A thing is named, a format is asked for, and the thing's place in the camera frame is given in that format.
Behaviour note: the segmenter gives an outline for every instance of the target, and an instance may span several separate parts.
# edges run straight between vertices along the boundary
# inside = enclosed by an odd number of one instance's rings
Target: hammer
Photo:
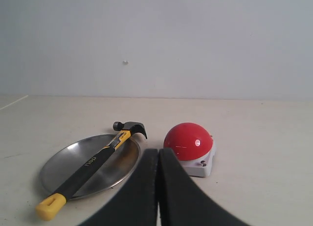
[[[92,177],[106,160],[128,138],[135,133],[142,133],[146,139],[145,127],[139,122],[115,122],[113,129],[119,133],[98,153],[85,162],[74,174],[63,182],[49,197],[36,206],[37,215],[45,221],[52,220],[68,200]]]

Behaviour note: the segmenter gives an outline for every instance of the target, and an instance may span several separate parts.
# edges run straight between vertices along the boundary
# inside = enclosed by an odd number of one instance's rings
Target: metal plate
[[[56,153],[43,166],[39,178],[43,188],[51,194],[81,165],[107,145],[114,135],[92,136],[80,140]],[[133,139],[122,144],[103,166],[76,192],[72,199],[83,198],[106,190],[121,182],[135,168],[140,147]]]

